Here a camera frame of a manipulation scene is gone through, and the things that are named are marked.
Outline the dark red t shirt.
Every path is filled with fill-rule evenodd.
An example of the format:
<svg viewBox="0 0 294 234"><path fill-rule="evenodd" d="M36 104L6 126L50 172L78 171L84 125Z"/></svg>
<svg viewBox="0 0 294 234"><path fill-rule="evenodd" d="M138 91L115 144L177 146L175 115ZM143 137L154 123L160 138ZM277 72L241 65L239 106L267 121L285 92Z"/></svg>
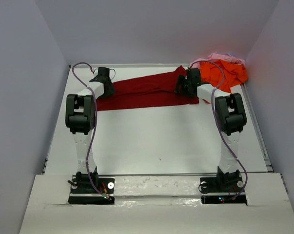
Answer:
<svg viewBox="0 0 294 234"><path fill-rule="evenodd" d="M160 73L113 83L115 93L97 98L98 111L199 104L199 98L175 93L179 76L186 70L179 66L172 72Z"/></svg>

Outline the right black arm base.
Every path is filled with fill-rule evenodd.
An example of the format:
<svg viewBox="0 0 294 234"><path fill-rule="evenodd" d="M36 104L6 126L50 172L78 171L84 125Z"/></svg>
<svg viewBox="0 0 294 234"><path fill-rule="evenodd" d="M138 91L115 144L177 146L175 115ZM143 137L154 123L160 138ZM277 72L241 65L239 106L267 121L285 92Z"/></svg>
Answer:
<svg viewBox="0 0 294 234"><path fill-rule="evenodd" d="M218 169L214 176L200 178L198 190L201 202L208 204L247 204L240 171L223 173Z"/></svg>

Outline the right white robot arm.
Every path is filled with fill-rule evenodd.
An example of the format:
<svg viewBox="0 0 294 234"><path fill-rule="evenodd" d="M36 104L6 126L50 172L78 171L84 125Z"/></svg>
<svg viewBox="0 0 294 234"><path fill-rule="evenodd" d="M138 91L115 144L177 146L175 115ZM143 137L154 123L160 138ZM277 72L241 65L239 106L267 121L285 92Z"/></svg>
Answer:
<svg viewBox="0 0 294 234"><path fill-rule="evenodd" d="M241 94L224 92L202 81L197 68L186 70L185 76L178 76L175 93L197 97L211 103L216 126L222 139L218 170L224 173L215 179L215 185L220 191L228 190L232 187L233 180L226 174L238 171L238 143L240 133L247 123Z"/></svg>

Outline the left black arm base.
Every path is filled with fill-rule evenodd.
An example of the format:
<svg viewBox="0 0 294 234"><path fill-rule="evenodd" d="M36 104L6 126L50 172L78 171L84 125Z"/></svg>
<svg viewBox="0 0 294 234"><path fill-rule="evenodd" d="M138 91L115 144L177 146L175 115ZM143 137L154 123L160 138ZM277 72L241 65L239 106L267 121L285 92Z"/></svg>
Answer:
<svg viewBox="0 0 294 234"><path fill-rule="evenodd" d="M71 205L113 205L115 202L115 178L99 176L98 173L87 174L80 172L72 176L68 183L70 192L68 203Z"/></svg>

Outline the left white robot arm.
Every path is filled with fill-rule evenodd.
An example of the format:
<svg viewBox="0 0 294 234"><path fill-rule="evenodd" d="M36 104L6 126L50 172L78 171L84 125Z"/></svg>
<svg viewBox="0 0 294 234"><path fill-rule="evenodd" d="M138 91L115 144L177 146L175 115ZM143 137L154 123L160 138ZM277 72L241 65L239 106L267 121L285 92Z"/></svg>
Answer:
<svg viewBox="0 0 294 234"><path fill-rule="evenodd" d="M85 89L66 97L65 125L75 142L78 174L93 174L97 169L92 153L93 133L97 127L97 99L115 93L110 71L106 67L97 68Z"/></svg>

